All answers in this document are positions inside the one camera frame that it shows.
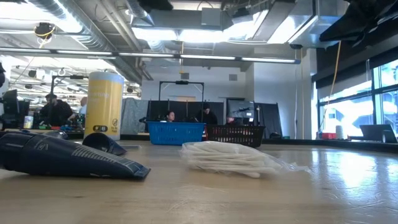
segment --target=white wall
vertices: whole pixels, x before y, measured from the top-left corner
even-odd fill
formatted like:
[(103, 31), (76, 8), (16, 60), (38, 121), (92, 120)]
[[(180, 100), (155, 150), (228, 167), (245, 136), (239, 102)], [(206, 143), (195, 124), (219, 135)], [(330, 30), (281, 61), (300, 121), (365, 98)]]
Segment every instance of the white wall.
[(254, 100), (254, 63), (246, 71), (245, 99)]
[[(154, 81), (142, 82), (143, 100), (157, 100), (159, 97), (159, 81), (177, 81), (180, 80), (180, 67), (150, 67), (147, 69)], [(206, 67), (184, 67), (184, 72), (190, 74), (190, 82), (205, 83), (205, 100), (224, 102), (225, 98), (244, 98), (246, 91), (245, 73), (240, 72), (240, 68), (221, 68), (212, 67), (208, 70)], [(229, 81), (229, 74), (237, 74), (236, 82)], [(197, 101), (201, 101), (201, 92), (193, 85), (162, 85), (161, 100), (176, 100), (179, 96), (194, 96)]]
[(258, 103), (278, 103), (282, 134), (290, 136), (292, 139), (295, 136), (296, 86), (297, 139), (311, 139), (314, 129), (312, 124), (313, 122), (317, 123), (317, 120), (312, 121), (313, 85), (311, 75), (316, 73), (316, 66), (314, 67), (314, 65), (316, 65), (316, 51), (313, 49), (307, 50), (302, 65), (254, 64), (254, 101)]

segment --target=blue basket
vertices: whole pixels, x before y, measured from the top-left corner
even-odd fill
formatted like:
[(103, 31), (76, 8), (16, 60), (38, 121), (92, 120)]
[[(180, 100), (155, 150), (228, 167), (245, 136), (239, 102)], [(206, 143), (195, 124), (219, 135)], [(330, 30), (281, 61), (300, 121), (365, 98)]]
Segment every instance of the blue basket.
[(152, 144), (181, 146), (186, 142), (200, 142), (205, 124), (166, 123), (148, 121), (150, 142)]

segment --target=ceiling light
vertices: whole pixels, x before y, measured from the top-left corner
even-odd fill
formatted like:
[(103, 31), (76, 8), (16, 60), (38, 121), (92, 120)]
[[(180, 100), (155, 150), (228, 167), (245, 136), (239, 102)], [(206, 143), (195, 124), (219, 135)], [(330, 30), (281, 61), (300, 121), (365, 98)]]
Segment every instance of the ceiling light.
[(141, 29), (132, 28), (134, 35), (142, 40), (177, 40), (177, 35), (171, 29)]
[(58, 50), (59, 54), (76, 54), (76, 55), (112, 55), (112, 52), (92, 52), (85, 50)]
[(274, 34), (267, 41), (268, 44), (284, 44), (296, 32), (295, 21), (292, 17), (288, 17), (283, 21), (280, 26), (275, 30)]
[(269, 62), (269, 63), (298, 63), (299, 60), (294, 59), (282, 59), (282, 58), (251, 58), (251, 57), (242, 57), (242, 61), (244, 62)]
[(213, 56), (213, 55), (181, 55), (181, 58), (213, 59), (213, 60), (234, 60), (235, 59), (235, 57), (230, 57), (230, 56)]
[(20, 49), (12, 47), (0, 47), (2, 52), (27, 52), (27, 53), (50, 53), (50, 50), (45, 49)]
[(288, 41), (289, 43), (292, 43), (295, 41), (298, 37), (300, 37), (314, 22), (318, 20), (318, 16), (314, 16), (307, 24), (305, 24), (296, 34), (293, 35), (292, 38)]
[(189, 43), (218, 43), (226, 41), (220, 30), (183, 30), (179, 40)]
[(119, 53), (120, 56), (129, 57), (156, 57), (156, 58), (173, 58), (172, 54), (152, 54), (152, 53)]

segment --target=label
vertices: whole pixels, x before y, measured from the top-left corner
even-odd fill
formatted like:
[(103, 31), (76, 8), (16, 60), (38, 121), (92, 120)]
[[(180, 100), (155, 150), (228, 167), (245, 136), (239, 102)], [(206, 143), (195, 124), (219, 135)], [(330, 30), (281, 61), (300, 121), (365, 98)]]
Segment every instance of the label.
[(85, 136), (101, 132), (119, 135), (123, 85), (109, 80), (89, 80)]

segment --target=woman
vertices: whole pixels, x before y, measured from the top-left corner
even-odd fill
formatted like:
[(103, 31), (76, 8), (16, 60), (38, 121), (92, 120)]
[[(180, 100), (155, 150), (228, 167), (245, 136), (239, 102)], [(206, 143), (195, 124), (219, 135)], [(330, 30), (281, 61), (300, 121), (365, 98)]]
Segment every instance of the woman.
[(173, 111), (168, 111), (166, 112), (166, 121), (167, 122), (173, 122), (175, 119), (175, 115)]

